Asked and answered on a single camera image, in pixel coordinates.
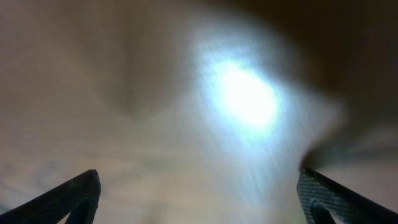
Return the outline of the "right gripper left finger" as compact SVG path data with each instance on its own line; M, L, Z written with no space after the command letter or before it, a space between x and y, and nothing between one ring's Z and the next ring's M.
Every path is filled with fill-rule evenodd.
M1 215L1 223L92 224L101 195L98 172L90 169Z

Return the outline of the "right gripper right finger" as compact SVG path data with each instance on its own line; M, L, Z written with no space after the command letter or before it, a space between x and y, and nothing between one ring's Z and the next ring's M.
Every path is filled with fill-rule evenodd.
M311 169L302 169L298 197L308 223L397 223L389 210Z

